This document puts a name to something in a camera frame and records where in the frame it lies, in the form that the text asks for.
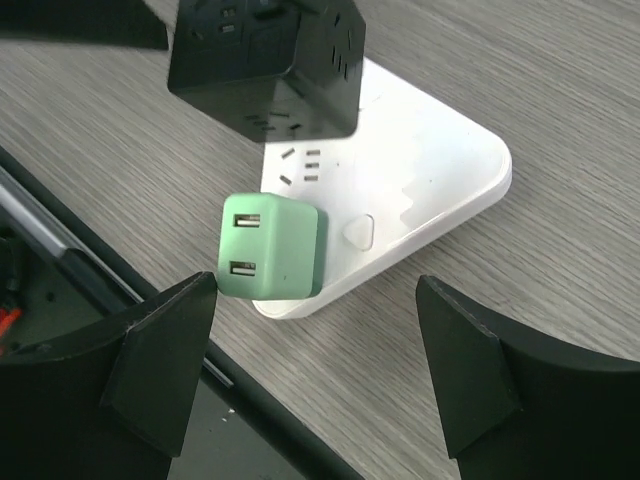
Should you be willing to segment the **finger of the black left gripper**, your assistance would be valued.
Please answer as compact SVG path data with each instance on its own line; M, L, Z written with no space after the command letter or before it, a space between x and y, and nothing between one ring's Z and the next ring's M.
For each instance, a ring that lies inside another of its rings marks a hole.
M8 0L1 38L166 50L165 23L144 1Z

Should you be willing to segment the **green USB charger plug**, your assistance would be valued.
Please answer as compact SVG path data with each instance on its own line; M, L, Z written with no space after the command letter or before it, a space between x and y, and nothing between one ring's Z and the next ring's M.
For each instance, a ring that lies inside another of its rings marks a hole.
M217 266L220 292L256 301L312 298L323 288L327 214L273 193L224 202Z

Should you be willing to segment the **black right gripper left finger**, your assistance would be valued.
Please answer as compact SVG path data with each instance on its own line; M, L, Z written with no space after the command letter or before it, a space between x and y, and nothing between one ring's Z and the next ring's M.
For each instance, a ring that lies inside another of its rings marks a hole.
M197 273L1 360L5 479L164 479L181 454L216 307Z

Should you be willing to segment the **black cube socket adapter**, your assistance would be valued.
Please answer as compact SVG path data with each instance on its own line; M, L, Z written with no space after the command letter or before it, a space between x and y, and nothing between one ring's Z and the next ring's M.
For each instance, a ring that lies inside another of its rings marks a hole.
M346 138L365 36L353 1L182 1L167 86L256 143Z

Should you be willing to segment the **white triangular power socket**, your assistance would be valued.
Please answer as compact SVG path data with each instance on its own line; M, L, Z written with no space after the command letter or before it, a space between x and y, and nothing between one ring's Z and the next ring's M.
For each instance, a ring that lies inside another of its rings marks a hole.
M262 190L323 210L328 242L318 295L256 310L313 314L498 202L511 179L498 135L366 61L352 136L264 148Z

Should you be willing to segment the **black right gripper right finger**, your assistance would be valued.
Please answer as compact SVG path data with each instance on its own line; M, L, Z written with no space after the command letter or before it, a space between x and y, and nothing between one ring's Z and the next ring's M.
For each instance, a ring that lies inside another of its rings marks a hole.
M416 304L448 456L464 479L635 479L639 365L491 310L433 276Z

